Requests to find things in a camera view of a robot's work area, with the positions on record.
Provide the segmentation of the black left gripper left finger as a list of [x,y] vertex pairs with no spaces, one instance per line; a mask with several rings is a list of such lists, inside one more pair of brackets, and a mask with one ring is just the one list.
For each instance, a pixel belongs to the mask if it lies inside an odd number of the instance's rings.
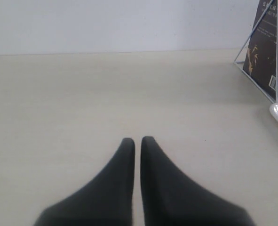
[[36,226],[131,226],[135,143],[122,139],[106,166],[84,187],[43,210]]

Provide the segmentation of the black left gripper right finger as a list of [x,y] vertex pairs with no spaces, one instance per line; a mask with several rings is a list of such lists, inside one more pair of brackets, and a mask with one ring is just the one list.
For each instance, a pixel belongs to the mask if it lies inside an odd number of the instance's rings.
[[184,174],[154,137],[141,143],[140,181],[147,226],[253,226],[248,212]]

